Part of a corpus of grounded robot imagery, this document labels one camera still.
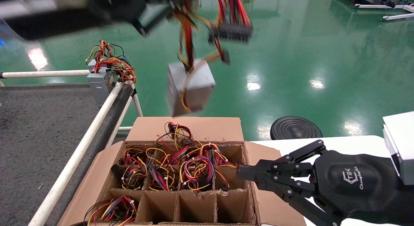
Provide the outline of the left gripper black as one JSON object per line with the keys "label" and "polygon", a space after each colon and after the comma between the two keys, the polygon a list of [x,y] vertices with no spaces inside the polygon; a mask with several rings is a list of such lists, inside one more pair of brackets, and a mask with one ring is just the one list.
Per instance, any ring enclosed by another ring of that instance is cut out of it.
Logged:
{"label": "left gripper black", "polygon": [[145,11],[147,3],[183,1],[185,0],[87,0],[87,9],[105,22],[131,22],[139,34],[147,36],[162,21],[173,15],[173,8],[167,6],[156,13],[147,24],[142,24],[138,19]]}

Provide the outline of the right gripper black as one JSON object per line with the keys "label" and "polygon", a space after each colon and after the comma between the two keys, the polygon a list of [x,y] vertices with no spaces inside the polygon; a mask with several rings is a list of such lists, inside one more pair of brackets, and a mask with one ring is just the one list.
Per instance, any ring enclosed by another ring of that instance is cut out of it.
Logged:
{"label": "right gripper black", "polygon": [[[321,156],[314,165],[304,162],[315,155]],[[313,197],[313,189],[303,189],[305,182],[291,187],[267,175],[315,176],[319,194],[314,201],[324,211],[307,199]],[[414,223],[413,186],[403,184],[390,158],[326,153],[322,140],[275,161],[240,164],[236,176],[252,188],[259,225],[340,226],[341,218],[375,224]]]}

